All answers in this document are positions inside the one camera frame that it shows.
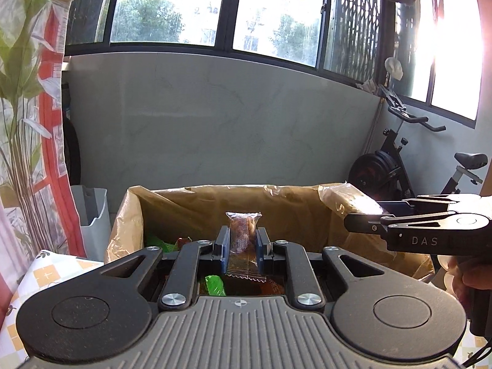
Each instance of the curtain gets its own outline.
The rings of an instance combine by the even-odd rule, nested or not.
[[[42,249],[85,257],[63,157],[72,0],[0,0],[0,324]]]

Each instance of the white trash bin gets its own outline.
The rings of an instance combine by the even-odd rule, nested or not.
[[[71,186],[70,188],[80,217],[82,240],[87,258],[103,262],[111,234],[108,190],[87,188],[82,185]]]

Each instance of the exercise bike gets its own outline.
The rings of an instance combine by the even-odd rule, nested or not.
[[[400,119],[398,129],[385,129],[386,139],[382,147],[374,153],[360,156],[352,165],[348,175],[348,182],[356,186],[363,193],[375,200],[402,200],[415,198],[410,184],[408,173],[405,170],[400,151],[408,144],[402,138],[400,146],[396,146],[396,138],[403,123],[420,123],[431,132],[443,132],[446,126],[433,127],[427,122],[428,117],[416,117],[407,112],[407,107],[392,90],[380,87],[381,97],[388,103],[388,111]],[[483,183],[483,180],[470,171],[483,168],[488,159],[485,154],[456,153],[454,158],[460,165],[450,177],[441,194],[459,194],[458,182],[463,175],[468,176],[474,185]]]

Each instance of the tree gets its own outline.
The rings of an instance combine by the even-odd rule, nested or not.
[[[282,14],[280,25],[270,38],[279,58],[314,66],[319,42],[319,20],[311,26]]]
[[[178,43],[181,19],[167,0],[119,0],[111,41]]]

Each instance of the human hand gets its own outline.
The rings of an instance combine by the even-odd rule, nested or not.
[[[442,256],[439,262],[447,273],[444,275],[446,290],[454,295],[466,309],[469,301],[469,291],[492,290],[492,265],[476,265],[462,271],[458,267],[456,257]]]

